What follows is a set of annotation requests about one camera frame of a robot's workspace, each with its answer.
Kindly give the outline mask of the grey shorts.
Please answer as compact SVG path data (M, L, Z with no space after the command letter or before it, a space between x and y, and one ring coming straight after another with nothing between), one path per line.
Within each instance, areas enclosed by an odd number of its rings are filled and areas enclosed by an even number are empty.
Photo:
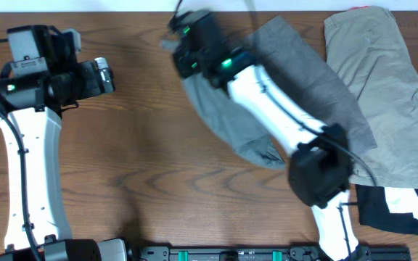
M356 98L337 73L282 17L277 16L245 39L256 51L269 76L295 103L328 125L347 132L351 151L358 156L376 148L372 130ZM254 165L284 169L268 131L228 95L198 73L182 82L196 113L235 154Z

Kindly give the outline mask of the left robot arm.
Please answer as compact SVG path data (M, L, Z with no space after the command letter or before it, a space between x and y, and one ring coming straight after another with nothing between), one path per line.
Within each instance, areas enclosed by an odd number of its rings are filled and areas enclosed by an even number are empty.
M122 239L74 239L60 181L62 114L115 90L107 60L79 62L81 37L47 25L10 28L12 60L0 73L9 222L0 260L127 260Z

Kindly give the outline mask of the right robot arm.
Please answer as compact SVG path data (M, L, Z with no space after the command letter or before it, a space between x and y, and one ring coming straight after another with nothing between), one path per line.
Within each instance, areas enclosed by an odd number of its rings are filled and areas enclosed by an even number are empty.
M197 76L221 89L246 109L279 142L290 158L288 181L299 200L312 209L322 256L363 260L353 233L349 178L354 162L345 130L307 113L278 87L253 52L231 47L208 10L175 14L169 28L178 34L173 53L184 80Z

